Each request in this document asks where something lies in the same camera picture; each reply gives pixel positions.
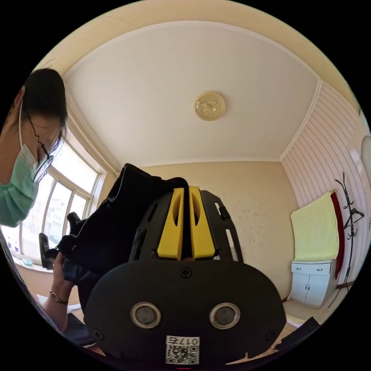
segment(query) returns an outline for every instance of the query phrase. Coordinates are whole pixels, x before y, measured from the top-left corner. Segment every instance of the ceiling light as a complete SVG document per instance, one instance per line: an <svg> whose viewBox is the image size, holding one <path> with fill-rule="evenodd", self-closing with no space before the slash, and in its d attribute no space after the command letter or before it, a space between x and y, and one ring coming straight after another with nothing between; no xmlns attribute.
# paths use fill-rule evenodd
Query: ceiling light
<svg viewBox="0 0 371 371"><path fill-rule="evenodd" d="M220 94L207 92L196 99L194 109L200 119L214 121L223 116L225 112L225 101Z"/></svg>

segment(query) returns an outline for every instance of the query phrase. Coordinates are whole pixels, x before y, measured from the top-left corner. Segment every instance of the red towel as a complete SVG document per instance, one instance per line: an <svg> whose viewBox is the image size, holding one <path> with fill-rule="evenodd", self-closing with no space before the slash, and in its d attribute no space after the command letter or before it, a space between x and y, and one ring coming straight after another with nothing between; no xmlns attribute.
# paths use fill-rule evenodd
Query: red towel
<svg viewBox="0 0 371 371"><path fill-rule="evenodd" d="M344 250L345 250L345 232L343 227L343 217L341 215L341 208L339 200L337 199L336 193L333 192L331 195L331 200L334 205L336 219L337 219L337 230L339 232L339 252L336 257L336 269L335 269L335 279L337 279L340 273L341 267L344 260Z"/></svg>

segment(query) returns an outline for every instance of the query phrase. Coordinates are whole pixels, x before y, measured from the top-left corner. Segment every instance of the white ceiling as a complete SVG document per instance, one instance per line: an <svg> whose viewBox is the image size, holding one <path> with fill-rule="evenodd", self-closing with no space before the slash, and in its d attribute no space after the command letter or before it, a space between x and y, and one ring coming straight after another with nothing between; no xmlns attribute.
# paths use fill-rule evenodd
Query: white ceiling
<svg viewBox="0 0 371 371"><path fill-rule="evenodd" d="M303 123L318 83L271 40L201 21L125 33L64 77L100 145L121 166L276 160ZM206 91L226 100L217 121L194 112Z"/></svg>

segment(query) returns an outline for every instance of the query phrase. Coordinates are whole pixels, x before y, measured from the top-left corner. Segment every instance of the striped wall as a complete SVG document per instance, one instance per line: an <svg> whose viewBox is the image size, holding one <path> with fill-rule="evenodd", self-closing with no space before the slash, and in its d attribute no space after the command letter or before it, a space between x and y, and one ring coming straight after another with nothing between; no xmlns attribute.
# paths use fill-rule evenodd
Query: striped wall
<svg viewBox="0 0 371 371"><path fill-rule="evenodd" d="M336 190L340 206L346 205L344 192L335 179L345 184L353 207L366 214L366 198L357 167L349 154L347 144L357 128L359 116L347 101L333 88L322 82L317 100L306 124L281 163L294 189L299 207ZM344 223L349 212L342 210ZM368 218L356 223L357 236L353 244L352 268L348 282L353 281L366 256ZM350 241L345 239L345 257L339 283L345 279L350 254Z"/></svg>

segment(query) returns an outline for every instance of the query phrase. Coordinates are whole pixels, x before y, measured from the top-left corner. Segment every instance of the white cabinet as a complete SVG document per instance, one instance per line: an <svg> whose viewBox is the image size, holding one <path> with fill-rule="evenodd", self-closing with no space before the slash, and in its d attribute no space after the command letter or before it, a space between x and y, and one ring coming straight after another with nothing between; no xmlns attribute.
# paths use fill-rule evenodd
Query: white cabinet
<svg viewBox="0 0 371 371"><path fill-rule="evenodd" d="M335 268L335 260L292 262L291 299L304 305L320 308L336 288Z"/></svg>

